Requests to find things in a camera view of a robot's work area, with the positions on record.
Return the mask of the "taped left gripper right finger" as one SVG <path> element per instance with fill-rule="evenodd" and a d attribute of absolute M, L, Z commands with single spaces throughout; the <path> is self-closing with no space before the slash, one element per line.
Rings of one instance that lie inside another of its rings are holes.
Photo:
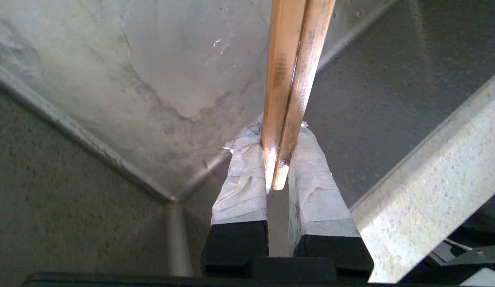
<path fill-rule="evenodd" d="M 292 256 L 330 259 L 341 277 L 368 279 L 373 259 L 315 135 L 301 127 L 288 171 Z"/>

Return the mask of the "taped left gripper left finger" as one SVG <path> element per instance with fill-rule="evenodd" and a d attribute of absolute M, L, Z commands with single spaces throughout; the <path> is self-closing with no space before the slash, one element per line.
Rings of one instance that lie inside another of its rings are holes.
<path fill-rule="evenodd" d="M 205 277 L 244 277 L 254 260 L 268 257 L 261 124 L 244 128 L 227 149 L 232 153 L 227 178 L 213 204 L 202 249 Z"/>

